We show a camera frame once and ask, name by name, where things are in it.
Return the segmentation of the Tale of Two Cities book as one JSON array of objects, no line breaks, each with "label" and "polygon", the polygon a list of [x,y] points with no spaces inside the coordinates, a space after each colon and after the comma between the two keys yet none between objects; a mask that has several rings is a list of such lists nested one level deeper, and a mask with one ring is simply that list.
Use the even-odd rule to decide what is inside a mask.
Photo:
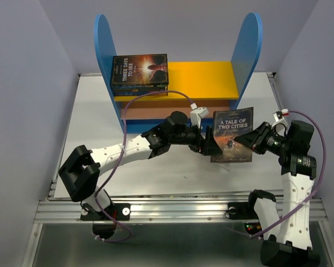
[{"label": "Tale of Two Cities book", "polygon": [[213,135],[223,153],[212,156],[210,162],[228,164],[252,161],[251,149],[236,142],[235,138],[253,130],[253,117],[253,107],[214,112]]}]

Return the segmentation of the floral pink cover book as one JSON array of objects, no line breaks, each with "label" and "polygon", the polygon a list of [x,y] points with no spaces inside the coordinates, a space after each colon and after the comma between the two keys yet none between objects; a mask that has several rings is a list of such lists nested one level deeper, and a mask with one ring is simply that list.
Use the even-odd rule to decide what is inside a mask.
[{"label": "floral pink cover book", "polygon": [[128,92],[128,93],[138,93],[138,92],[150,92],[150,91],[165,91],[166,87],[137,87],[137,88],[132,88],[132,87],[122,87],[122,88],[113,88],[112,89],[115,93],[123,93],[123,92]]}]

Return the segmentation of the Three Days to See book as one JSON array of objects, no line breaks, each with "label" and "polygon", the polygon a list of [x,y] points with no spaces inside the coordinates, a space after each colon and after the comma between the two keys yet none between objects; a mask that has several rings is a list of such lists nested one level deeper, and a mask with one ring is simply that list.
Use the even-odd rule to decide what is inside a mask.
[{"label": "Three Days to See book", "polygon": [[167,54],[113,56],[111,85],[168,85]]}]

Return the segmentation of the Jane Eyre blue book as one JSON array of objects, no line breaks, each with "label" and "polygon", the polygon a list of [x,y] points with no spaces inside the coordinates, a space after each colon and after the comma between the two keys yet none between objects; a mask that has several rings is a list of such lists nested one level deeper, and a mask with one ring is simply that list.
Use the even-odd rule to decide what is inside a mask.
[{"label": "Jane Eyre blue book", "polygon": [[133,94],[117,94],[114,97],[137,97],[137,96],[141,96],[141,95],[146,95],[146,96],[167,96],[168,93],[167,92],[162,92],[162,93],[156,93],[156,94],[148,94],[147,92],[142,92],[142,93],[133,93]]}]

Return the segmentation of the Edward Tulane brown book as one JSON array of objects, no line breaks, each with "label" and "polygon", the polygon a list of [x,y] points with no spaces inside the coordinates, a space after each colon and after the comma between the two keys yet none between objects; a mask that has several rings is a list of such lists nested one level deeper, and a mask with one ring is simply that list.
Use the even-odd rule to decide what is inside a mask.
[{"label": "Edward Tulane brown book", "polygon": [[[140,96],[145,95],[147,93],[151,93],[151,91],[114,91],[113,94],[115,97],[117,96]],[[168,93],[166,91],[155,91],[157,96],[167,96]]]}]

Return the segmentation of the Animal Farm book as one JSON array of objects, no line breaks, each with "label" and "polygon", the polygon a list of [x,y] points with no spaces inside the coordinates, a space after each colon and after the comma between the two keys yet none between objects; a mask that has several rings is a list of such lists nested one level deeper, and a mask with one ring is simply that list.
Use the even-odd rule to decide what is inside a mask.
[{"label": "Animal Farm book", "polygon": [[152,91],[152,90],[165,90],[168,85],[116,85],[111,86],[113,90],[142,90],[142,91]]}]

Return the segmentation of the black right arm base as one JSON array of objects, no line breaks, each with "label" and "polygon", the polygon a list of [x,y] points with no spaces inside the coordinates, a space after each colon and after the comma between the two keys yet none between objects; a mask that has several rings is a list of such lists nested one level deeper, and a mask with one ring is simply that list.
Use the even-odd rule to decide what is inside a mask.
[{"label": "black right arm base", "polygon": [[261,232],[261,224],[256,212],[247,202],[229,202],[224,216],[230,220],[243,221],[246,232],[250,235]]}]

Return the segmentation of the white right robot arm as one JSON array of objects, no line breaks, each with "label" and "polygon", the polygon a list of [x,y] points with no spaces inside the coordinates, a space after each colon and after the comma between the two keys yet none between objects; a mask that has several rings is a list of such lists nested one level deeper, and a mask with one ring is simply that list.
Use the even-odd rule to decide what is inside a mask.
[{"label": "white right robot arm", "polygon": [[255,130],[235,141],[263,155],[278,156],[283,185],[282,214],[278,214],[273,194],[254,190],[245,203],[245,211],[258,217],[263,242],[261,263],[264,266],[319,266],[320,256],[313,251],[310,237],[310,197],[315,183],[317,161],[308,155],[314,127],[293,120],[284,136],[263,122]]}]

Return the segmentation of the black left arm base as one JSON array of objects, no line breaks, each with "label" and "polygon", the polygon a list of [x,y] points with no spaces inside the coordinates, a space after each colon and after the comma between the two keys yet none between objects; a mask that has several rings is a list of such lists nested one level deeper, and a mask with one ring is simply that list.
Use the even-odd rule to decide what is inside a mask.
[{"label": "black left arm base", "polygon": [[127,202],[112,203],[104,211],[94,210],[89,204],[80,202],[81,221],[92,222],[92,233],[96,240],[106,243],[125,241],[132,236],[131,230],[123,224],[130,220],[131,205]]}]

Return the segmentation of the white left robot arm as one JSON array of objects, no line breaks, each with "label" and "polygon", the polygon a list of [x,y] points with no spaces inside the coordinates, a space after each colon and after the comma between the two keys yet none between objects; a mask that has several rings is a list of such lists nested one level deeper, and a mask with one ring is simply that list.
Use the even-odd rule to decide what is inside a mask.
[{"label": "white left robot arm", "polygon": [[102,174],[113,175],[119,166],[160,156],[171,145],[187,145],[203,156],[221,155],[212,128],[207,127],[202,134],[199,112],[192,111],[188,118],[174,111],[162,123],[121,144],[90,150],[85,145],[76,147],[58,171],[71,201],[85,202],[100,219],[107,219],[114,205],[108,193],[97,185]]}]

